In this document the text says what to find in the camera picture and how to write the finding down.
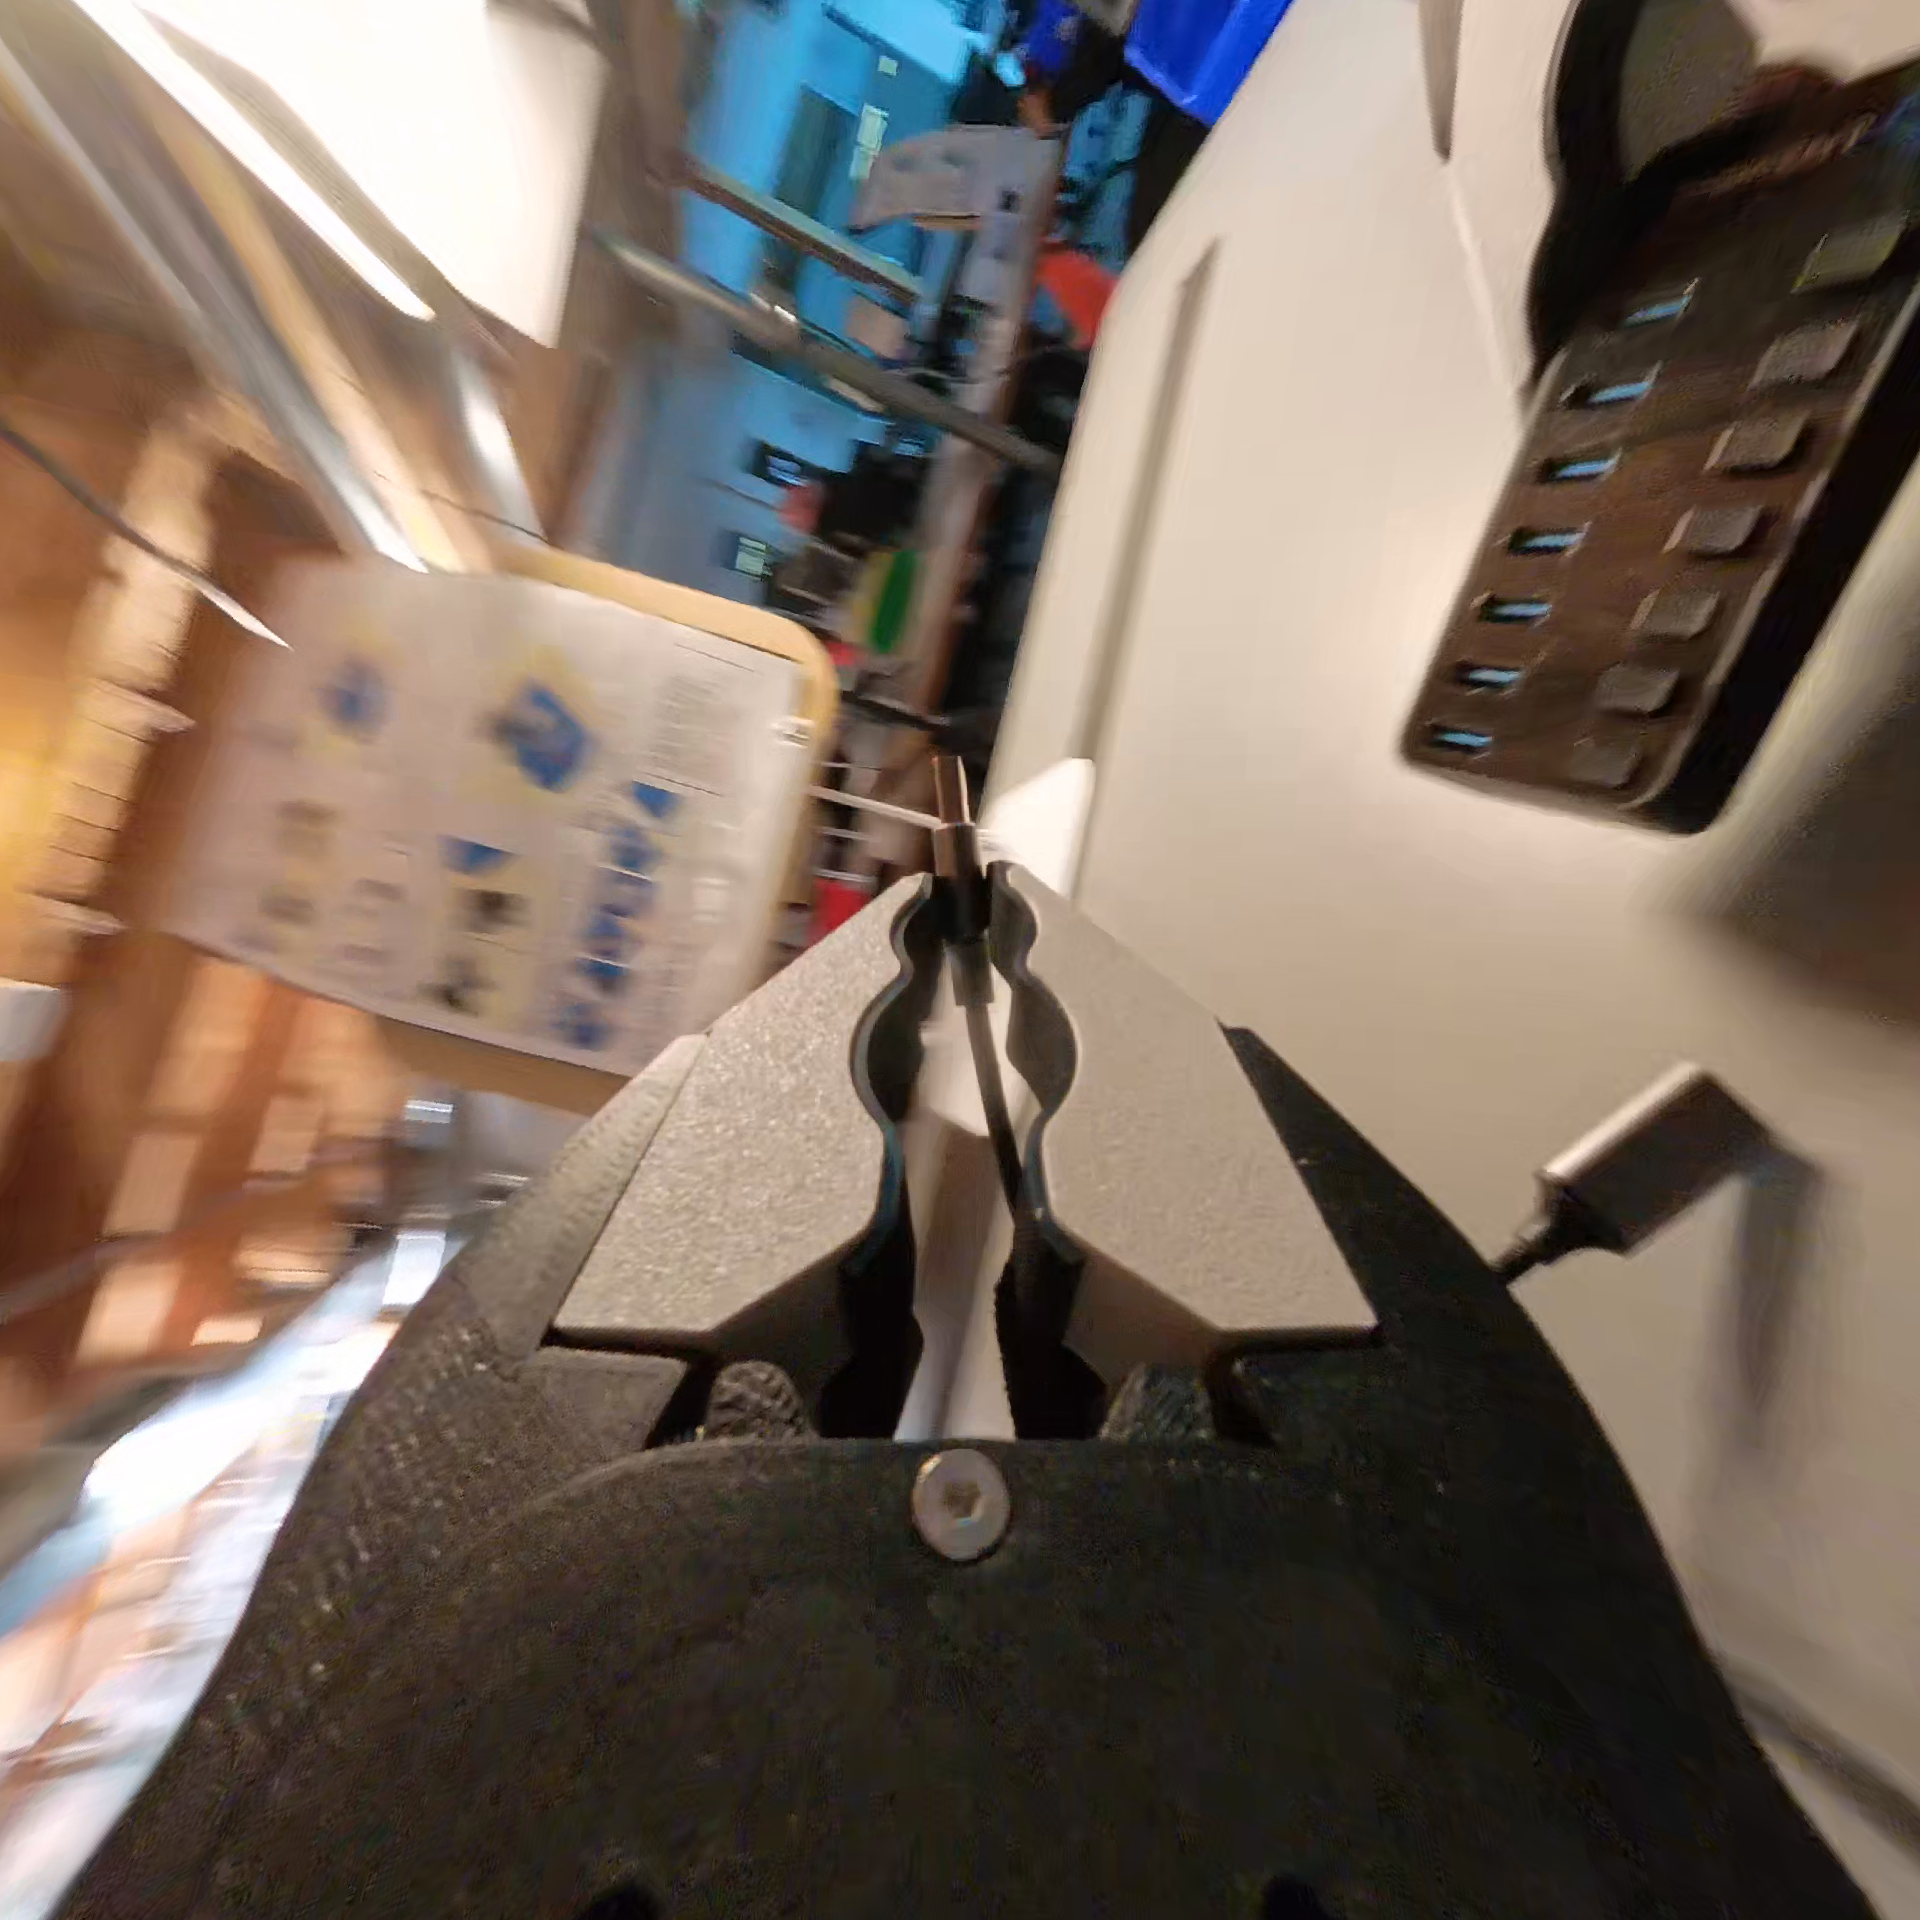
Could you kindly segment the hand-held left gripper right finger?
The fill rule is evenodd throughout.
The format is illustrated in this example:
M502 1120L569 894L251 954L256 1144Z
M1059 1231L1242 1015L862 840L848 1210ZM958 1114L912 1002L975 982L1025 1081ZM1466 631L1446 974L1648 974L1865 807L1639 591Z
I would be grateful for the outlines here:
M992 875L988 958L1018 1151L998 1344L1019 1437L1091 1437L1139 1368L1203 1387L1242 1358L1381 1334L1223 1022L1018 862Z

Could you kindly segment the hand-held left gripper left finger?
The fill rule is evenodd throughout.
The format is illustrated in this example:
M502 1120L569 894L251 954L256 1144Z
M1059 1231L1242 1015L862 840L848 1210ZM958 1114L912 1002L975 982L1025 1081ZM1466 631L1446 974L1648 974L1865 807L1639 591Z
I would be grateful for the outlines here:
M935 877L909 877L708 1027L563 1350L772 1362L826 1437L896 1431L922 1355L902 1124L939 962Z

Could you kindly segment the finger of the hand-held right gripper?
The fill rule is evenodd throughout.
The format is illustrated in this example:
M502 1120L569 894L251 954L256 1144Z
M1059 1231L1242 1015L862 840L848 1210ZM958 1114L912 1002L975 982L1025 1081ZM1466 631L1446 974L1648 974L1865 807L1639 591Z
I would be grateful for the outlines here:
M1551 354L1535 281L1569 200L1735 118L1756 70L1736 2L1432 5L1432 141L1503 374Z

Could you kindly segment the black usb hub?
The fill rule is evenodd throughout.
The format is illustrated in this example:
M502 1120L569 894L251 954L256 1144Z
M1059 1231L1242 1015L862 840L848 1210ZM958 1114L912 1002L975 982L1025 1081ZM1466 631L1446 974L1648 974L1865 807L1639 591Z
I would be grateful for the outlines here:
M1399 755L1716 821L1916 464L1916 64L1563 197L1549 358Z

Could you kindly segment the blue storage bin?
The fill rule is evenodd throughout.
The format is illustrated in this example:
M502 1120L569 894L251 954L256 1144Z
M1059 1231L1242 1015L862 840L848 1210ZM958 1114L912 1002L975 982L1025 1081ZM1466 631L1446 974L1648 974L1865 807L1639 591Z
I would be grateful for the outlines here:
M1188 120L1215 125L1292 2L1139 2L1126 67Z

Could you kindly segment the red plastic object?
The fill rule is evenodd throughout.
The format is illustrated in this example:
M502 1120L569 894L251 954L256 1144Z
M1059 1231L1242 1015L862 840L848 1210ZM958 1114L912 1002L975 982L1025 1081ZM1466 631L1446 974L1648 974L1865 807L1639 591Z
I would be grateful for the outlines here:
M1036 294L1058 310L1072 345L1082 354L1098 342L1116 281L1101 258L1062 244L1045 244L1035 265Z

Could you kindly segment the printed instruction sheet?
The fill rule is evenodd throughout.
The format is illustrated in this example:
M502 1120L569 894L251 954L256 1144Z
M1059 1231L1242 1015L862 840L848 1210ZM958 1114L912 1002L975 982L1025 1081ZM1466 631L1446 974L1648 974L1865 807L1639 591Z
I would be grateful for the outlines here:
M756 945L799 672L586 594L289 564L159 930L442 1034L643 1068Z

